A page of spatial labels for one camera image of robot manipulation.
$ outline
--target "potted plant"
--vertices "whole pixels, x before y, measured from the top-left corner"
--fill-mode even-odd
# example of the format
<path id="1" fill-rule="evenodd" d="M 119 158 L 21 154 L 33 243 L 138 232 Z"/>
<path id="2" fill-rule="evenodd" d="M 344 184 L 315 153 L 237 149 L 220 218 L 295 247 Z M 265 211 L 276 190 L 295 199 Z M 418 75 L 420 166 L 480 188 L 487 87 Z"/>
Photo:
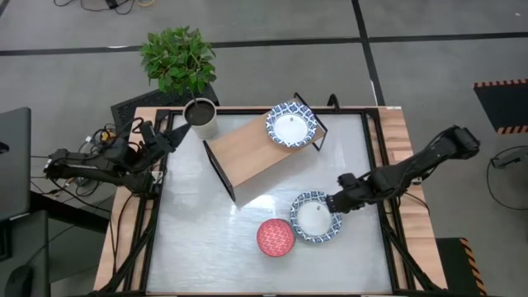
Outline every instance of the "potted plant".
<path id="1" fill-rule="evenodd" d="M 211 44 L 202 41 L 200 31 L 189 31 L 187 26 L 148 33 L 148 43 L 143 43 L 140 53 L 148 83 L 157 79 L 161 92 L 178 92 L 180 96 L 189 92 L 192 100 L 185 105 L 183 116 L 199 138 L 214 136 L 218 132 L 215 104 L 195 97 L 216 79 L 215 66 L 210 63 L 215 52 Z"/>

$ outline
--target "wooden board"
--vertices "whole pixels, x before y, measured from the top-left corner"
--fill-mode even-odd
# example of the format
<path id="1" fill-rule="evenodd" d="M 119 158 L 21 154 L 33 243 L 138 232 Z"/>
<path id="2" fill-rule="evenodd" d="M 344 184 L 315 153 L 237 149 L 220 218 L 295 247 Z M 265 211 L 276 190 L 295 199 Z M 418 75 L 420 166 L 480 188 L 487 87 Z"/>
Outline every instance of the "wooden board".
<path id="1" fill-rule="evenodd" d="M 234 132 L 209 142 L 211 151 L 233 187 L 304 148 L 287 148 L 276 144 L 267 134 L 266 118 L 267 113 Z M 310 143 L 323 136 L 324 131 L 318 126 Z"/>
<path id="2" fill-rule="evenodd" d="M 343 108 L 363 108 L 368 106 L 346 106 Z M 217 107 L 219 110 L 224 109 L 240 109 L 246 110 L 250 108 L 255 109 L 270 109 L 269 106 L 221 106 Z M 312 106 L 312 108 L 328 108 L 327 106 Z M 136 109 L 135 117 L 143 117 L 145 120 L 155 121 L 156 111 L 158 109 L 170 109 L 174 111 L 182 111 L 182 107 L 140 107 Z M 402 160 L 404 156 L 410 156 L 413 154 L 411 142 L 408 137 L 407 127 L 405 125 L 405 119 L 403 118 L 403 112 L 401 109 L 394 109 L 391 107 L 380 107 L 379 108 L 381 125 L 384 131 L 384 140 L 387 146 L 389 154 L 389 161 L 396 163 Z M 141 136 L 139 134 L 132 134 L 130 141 L 139 142 Z M 375 147 L 376 161 L 380 158 L 379 150 L 376 152 L 376 148 L 379 149 L 378 144 L 373 138 L 373 145 Z M 423 199 L 422 188 L 420 186 L 413 186 L 409 190 L 415 196 Z M 114 230 L 117 229 L 117 218 L 119 217 L 120 211 L 129 196 L 128 190 L 124 187 L 119 187 L 116 192 L 114 199 L 114 205 L 112 209 L 112 220 Z M 126 259 L 130 251 L 130 244 L 132 240 L 132 233 L 134 230 L 135 219 L 138 211 L 137 198 L 132 198 L 132 201 L 126 206 L 126 211 L 123 214 L 121 229 L 120 229 L 120 244 L 117 251 L 117 266 Z M 147 205 L 145 216 L 150 216 L 150 208 L 152 205 Z M 419 204 L 419 202 L 412 199 L 403 198 L 402 205 L 400 206 L 400 213 L 402 215 L 403 229 L 406 235 L 408 250 L 415 257 L 418 265 L 431 277 L 432 281 L 440 287 L 446 288 L 446 279 L 444 277 L 444 271 L 442 269 L 440 256 L 436 248 L 436 241 L 434 239 L 434 233 L 432 231 L 431 221 L 425 207 Z M 394 250 L 394 258 L 396 264 L 396 270 L 398 280 L 401 288 L 406 288 L 404 283 L 405 278 L 403 276 L 403 263 L 401 257 Z M 94 290 L 98 290 L 103 287 L 112 276 L 112 262 L 113 256 L 111 252 L 111 240 L 110 240 L 110 229 L 106 232 L 105 244 L 101 253 L 101 260 L 97 269 L 96 281 L 94 284 Z M 136 266 L 134 269 L 134 277 L 132 280 L 132 290 L 139 289 L 140 271 L 143 268 L 144 254 L 141 253 L 136 260 Z"/>

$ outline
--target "plate rim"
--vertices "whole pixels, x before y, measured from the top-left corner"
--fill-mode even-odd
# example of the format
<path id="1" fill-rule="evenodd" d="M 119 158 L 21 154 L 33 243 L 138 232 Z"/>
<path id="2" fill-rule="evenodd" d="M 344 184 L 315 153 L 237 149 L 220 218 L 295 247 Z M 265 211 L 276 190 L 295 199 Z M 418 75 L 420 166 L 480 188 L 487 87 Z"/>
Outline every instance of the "plate rim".
<path id="1" fill-rule="evenodd" d="M 310 197 L 305 198 L 304 194 L 309 194 Z M 292 203 L 291 209 L 290 209 L 291 228 L 293 229 L 295 233 L 297 233 L 304 240 L 310 241 L 312 243 L 325 243 L 329 241 L 330 239 L 334 238 L 341 230 L 342 217 L 340 214 L 336 214 L 336 213 L 330 213 L 332 217 L 332 223 L 330 224 L 330 228 L 327 230 L 325 234 L 315 235 L 315 236 L 307 234 L 305 231 L 303 231 L 303 229 L 299 225 L 299 221 L 297 220 L 297 213 L 299 212 L 300 207 L 304 203 L 311 202 L 311 201 L 321 202 L 327 207 L 326 201 L 324 200 L 324 197 L 326 196 L 327 194 L 323 191 L 306 191 L 306 192 L 301 193 L 299 196 L 297 196 L 294 202 Z M 298 200 L 300 200 L 301 198 L 304 198 L 302 203 L 298 202 Z"/>
<path id="2" fill-rule="evenodd" d="M 312 141 L 312 139 L 314 139 L 315 132 L 317 131 L 317 128 L 318 128 L 318 122 L 317 121 L 314 122 L 315 131 L 313 132 L 313 134 L 310 136 L 309 132 L 307 133 L 307 136 L 309 136 L 309 140 L 306 141 L 306 142 L 305 142 L 305 140 L 300 140 L 300 141 L 298 141 L 296 143 L 288 144 L 285 141 L 279 139 L 279 137 L 276 135 L 275 131 L 273 130 L 274 123 L 273 124 L 271 123 L 272 113 L 277 113 L 276 108 L 281 107 L 281 105 L 288 106 L 289 104 L 297 105 L 297 106 L 299 106 L 299 108 L 304 106 L 304 107 L 306 107 L 308 109 L 308 115 L 305 115 L 305 114 L 299 115 L 299 114 L 295 114 L 295 113 L 292 113 L 292 115 L 297 115 L 301 119 L 303 119 L 304 122 L 306 123 L 306 125 L 308 126 L 308 131 L 310 130 L 310 123 L 308 121 L 309 117 L 310 116 L 314 116 L 315 117 L 315 114 L 312 111 L 312 109 L 309 108 L 308 106 L 306 106 L 305 104 L 297 102 L 297 101 L 287 101 L 287 102 L 282 102 L 280 104 L 277 104 L 276 106 L 273 106 L 273 108 L 271 108 L 271 110 L 268 112 L 268 115 L 267 115 L 267 118 L 266 118 L 266 132 L 267 132 L 268 136 L 270 136 L 271 140 L 273 140 L 273 142 L 275 142 L 276 144 L 284 145 L 284 146 L 286 146 L 288 148 L 303 147 L 305 145 L 308 145 Z"/>

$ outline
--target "gray floor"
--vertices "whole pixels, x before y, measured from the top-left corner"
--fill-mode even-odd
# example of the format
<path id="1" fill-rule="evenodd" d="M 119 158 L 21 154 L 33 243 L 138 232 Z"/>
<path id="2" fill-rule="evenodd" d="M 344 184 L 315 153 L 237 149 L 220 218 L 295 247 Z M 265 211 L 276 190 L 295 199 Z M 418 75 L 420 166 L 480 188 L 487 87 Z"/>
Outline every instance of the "gray floor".
<path id="1" fill-rule="evenodd" d="M 104 7 L 102 0 L 84 2 Z M 360 3 L 369 36 L 528 31 L 525 0 Z M 51 0 L 11 0 L 0 17 L 0 50 L 138 45 L 147 32 L 184 25 L 200 27 L 209 41 L 359 35 L 347 0 L 158 0 L 151 7 L 134 7 L 128 16 L 85 12 L 78 1 L 55 7 Z M 496 152 L 526 144 L 528 137 L 496 135 L 472 87 L 487 80 L 527 78 L 528 39 L 371 47 L 384 99 L 387 105 L 403 107 L 415 150 L 453 124 L 469 127 L 482 141 L 477 157 L 443 164 L 424 184 L 436 236 L 469 239 L 489 294 L 526 295 L 528 216 L 491 200 L 485 169 Z M 219 79 L 213 88 L 225 106 L 273 105 L 293 92 L 310 104 L 324 103 L 331 92 L 343 105 L 375 104 L 358 44 L 218 49 L 217 54 Z M 111 121 L 111 105 L 154 89 L 139 61 L 138 53 L 0 57 L 0 111 L 32 109 L 33 154 L 77 149 L 87 134 Z M 31 165 L 33 175 L 40 175 L 42 160 Z M 528 206 L 528 186 L 522 179 L 527 169 L 518 164 L 493 171 L 497 196 L 510 205 Z M 35 182 L 45 191 L 53 188 L 44 180 Z M 108 197 L 112 190 L 102 189 L 91 201 Z M 63 228 L 59 223 L 50 226 L 52 233 Z M 73 229 L 61 240 L 51 246 L 53 296 L 87 293 L 102 236 Z M 76 252 L 80 247 L 87 248 L 86 254 Z"/>

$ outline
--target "plant pot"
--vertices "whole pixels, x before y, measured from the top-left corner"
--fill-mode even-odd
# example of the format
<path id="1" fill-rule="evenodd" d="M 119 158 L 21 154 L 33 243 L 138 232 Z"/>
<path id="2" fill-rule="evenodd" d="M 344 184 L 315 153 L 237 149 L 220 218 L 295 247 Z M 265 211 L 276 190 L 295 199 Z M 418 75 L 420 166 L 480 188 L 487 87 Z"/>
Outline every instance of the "plant pot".
<path id="1" fill-rule="evenodd" d="M 209 139 L 218 133 L 215 104 L 206 98 L 189 101 L 183 109 L 183 117 L 198 135 L 199 139 Z"/>

